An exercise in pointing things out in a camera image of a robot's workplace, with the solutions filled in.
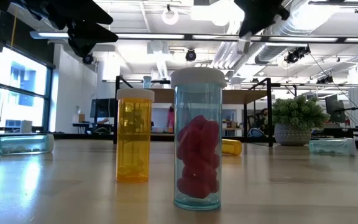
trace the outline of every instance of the window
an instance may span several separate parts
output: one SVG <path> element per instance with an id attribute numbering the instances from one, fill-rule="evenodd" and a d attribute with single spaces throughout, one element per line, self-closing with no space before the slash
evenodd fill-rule
<path id="1" fill-rule="evenodd" d="M 19 128 L 22 120 L 32 121 L 33 126 L 42 126 L 43 113 L 43 98 L 0 88 L 0 127 Z"/>
<path id="2" fill-rule="evenodd" d="M 47 68 L 4 48 L 0 53 L 0 84 L 45 94 Z"/>
<path id="3" fill-rule="evenodd" d="M 46 66 L 3 48 L 0 53 L 0 127 L 20 128 L 23 120 L 32 121 L 33 126 L 48 123 L 47 80 L 50 76 L 51 70 Z"/>

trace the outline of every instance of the cardboard box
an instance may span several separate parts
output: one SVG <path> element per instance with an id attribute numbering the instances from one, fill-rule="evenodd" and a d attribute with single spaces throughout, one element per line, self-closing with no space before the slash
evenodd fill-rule
<path id="1" fill-rule="evenodd" d="M 227 128 L 237 128 L 237 122 L 235 121 L 226 121 Z"/>
<path id="2" fill-rule="evenodd" d="M 85 121 L 85 114 L 74 114 L 73 123 L 80 123 Z"/>

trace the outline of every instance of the green plant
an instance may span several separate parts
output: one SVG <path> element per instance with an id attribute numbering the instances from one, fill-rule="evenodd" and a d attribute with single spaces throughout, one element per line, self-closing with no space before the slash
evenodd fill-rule
<path id="1" fill-rule="evenodd" d="M 294 99 L 277 99 L 273 104 L 273 124 L 290 124 L 300 129 L 322 128 L 328 114 L 316 105 L 317 99 L 306 101 L 305 96 Z"/>

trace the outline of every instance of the white bottle cap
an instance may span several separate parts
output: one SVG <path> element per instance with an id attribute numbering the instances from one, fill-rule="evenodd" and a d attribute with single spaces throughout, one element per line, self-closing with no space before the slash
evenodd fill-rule
<path id="1" fill-rule="evenodd" d="M 216 83 L 226 87 L 223 72 L 213 68 L 183 68 L 171 74 L 171 87 L 192 83 Z"/>
<path id="2" fill-rule="evenodd" d="M 138 98 L 151 100 L 152 102 L 154 102 L 154 91 L 137 88 L 119 89 L 117 91 L 116 98 L 117 100 L 124 98 Z"/>

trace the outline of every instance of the blue container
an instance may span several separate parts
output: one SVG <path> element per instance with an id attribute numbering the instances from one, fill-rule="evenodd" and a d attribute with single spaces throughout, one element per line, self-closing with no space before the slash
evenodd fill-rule
<path id="1" fill-rule="evenodd" d="M 356 144 L 354 139 L 321 139 L 309 142 L 310 153 L 354 156 Z"/>
<path id="2" fill-rule="evenodd" d="M 152 87 L 152 77 L 145 75 L 143 76 L 143 88 L 151 88 Z"/>
<path id="3" fill-rule="evenodd" d="M 175 199 L 188 210 L 221 205 L 222 88 L 224 74 L 184 68 L 171 75 L 175 89 Z"/>
<path id="4" fill-rule="evenodd" d="M 0 137 L 0 155 L 32 152 L 52 152 L 53 135 Z"/>

